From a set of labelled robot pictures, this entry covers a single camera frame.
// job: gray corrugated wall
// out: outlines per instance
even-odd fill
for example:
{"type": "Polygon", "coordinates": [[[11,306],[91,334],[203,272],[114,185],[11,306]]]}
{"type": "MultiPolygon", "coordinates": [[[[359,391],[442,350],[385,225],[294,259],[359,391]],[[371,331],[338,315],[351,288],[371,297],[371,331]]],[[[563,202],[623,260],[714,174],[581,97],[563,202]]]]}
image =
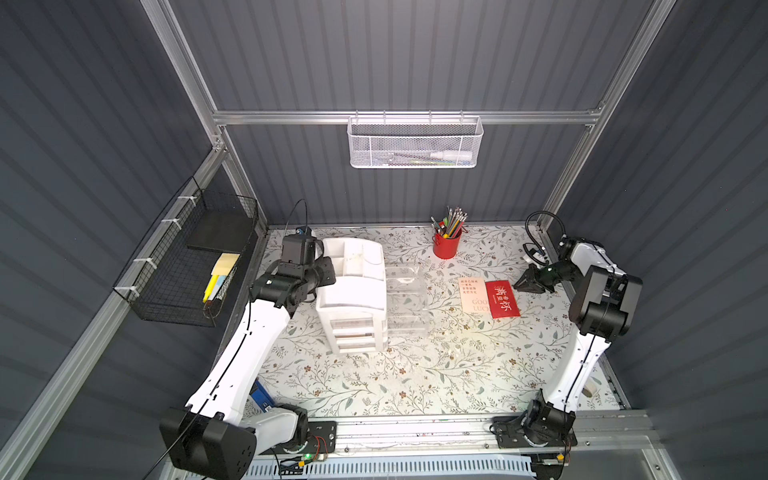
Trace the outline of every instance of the gray corrugated wall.
{"type": "MultiPolygon", "coordinates": [[[[210,143],[138,1],[0,2],[0,125],[2,444],[210,143]]],[[[129,316],[28,478],[140,476],[220,334],[129,316]]]]}
{"type": "MultiPolygon", "coordinates": [[[[440,111],[597,107],[650,2],[171,4],[221,110],[440,111]]],[[[352,169],[343,127],[230,131],[279,224],[301,197],[313,223],[425,222],[447,202],[522,220],[583,129],[486,126],[474,169],[395,171],[352,169]]]]}
{"type": "Polygon", "coordinates": [[[562,209],[644,280],[608,357],[685,478],[768,455],[768,3],[678,2],[562,209]]]}

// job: floral tablecloth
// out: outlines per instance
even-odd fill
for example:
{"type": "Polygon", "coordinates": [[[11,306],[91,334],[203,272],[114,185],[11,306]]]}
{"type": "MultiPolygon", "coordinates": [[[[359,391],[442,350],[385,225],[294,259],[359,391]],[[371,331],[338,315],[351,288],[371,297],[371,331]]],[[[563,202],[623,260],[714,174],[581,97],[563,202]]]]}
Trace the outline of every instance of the floral tablecloth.
{"type": "MultiPolygon", "coordinates": [[[[520,317],[493,320],[462,312],[458,279],[514,283],[527,264],[523,227],[467,227],[455,258],[432,253],[421,227],[317,229],[318,238],[360,237],[383,245],[388,265],[419,263],[428,289],[429,337],[390,339],[380,353],[334,355],[314,304],[302,305],[275,342],[259,374],[278,402],[311,416],[514,412],[526,408],[554,373],[571,328],[568,298],[515,292],[520,317]]],[[[280,257],[282,230],[270,234],[262,268],[280,257]]],[[[618,409],[600,367],[580,409],[618,409]]]]}

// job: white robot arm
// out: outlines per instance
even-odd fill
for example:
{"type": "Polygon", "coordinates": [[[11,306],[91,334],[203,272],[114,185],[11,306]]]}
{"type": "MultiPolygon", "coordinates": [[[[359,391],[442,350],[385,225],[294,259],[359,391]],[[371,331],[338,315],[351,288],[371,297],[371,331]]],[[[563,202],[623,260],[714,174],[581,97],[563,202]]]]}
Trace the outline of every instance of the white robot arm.
{"type": "Polygon", "coordinates": [[[531,265],[515,284],[516,290],[529,293],[554,291],[562,280],[577,285],[568,310],[577,329],[571,331],[554,377],[531,400],[519,424],[534,446],[568,437],[581,390],[603,352],[629,330],[643,286],[612,262],[599,243],[564,235],[559,247],[558,262],[531,265]]]}
{"type": "Polygon", "coordinates": [[[306,441],[308,418],[298,407],[277,406],[242,420],[261,366],[296,308],[316,288],[336,282],[331,259],[323,253],[322,242],[307,226],[283,238],[281,259],[251,286],[251,302],[208,378],[186,408],[168,409],[161,419],[174,466],[216,480],[239,480],[254,455],[306,441]]]}

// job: aluminum rail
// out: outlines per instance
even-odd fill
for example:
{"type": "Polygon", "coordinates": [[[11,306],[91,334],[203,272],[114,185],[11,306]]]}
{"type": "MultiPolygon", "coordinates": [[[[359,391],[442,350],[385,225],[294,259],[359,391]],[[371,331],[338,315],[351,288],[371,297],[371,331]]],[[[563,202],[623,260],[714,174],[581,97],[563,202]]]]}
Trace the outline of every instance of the aluminum rail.
{"type": "Polygon", "coordinates": [[[387,121],[414,117],[458,121],[464,117],[480,117],[485,125],[594,125],[599,111],[215,111],[217,125],[346,125],[350,117],[387,121]]]}

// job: red card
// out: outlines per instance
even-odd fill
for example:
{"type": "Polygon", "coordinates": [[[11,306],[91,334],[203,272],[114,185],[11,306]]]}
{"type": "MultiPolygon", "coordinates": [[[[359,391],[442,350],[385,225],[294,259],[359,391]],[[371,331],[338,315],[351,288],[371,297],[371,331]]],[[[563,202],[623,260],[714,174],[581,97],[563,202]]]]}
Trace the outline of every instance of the red card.
{"type": "Polygon", "coordinates": [[[485,282],[485,290],[488,292],[488,304],[493,318],[520,316],[518,303],[515,302],[512,287],[507,280],[485,282]]]}

